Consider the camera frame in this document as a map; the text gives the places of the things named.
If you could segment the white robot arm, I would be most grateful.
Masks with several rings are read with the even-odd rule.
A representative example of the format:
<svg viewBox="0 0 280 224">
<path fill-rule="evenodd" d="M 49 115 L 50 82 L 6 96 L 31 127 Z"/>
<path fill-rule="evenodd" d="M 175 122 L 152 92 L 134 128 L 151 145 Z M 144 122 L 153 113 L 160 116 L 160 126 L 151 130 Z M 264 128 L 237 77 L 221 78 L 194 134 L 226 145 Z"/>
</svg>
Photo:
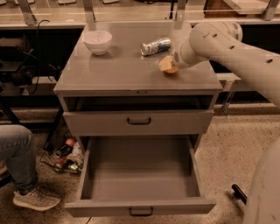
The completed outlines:
<svg viewBox="0 0 280 224">
<path fill-rule="evenodd" d="M 202 22 L 172 41 L 161 71 L 176 73 L 212 60 L 280 108 L 280 55 L 241 42 L 237 23 Z M 261 156 L 250 185 L 242 224 L 280 224 L 280 138 Z"/>
</svg>

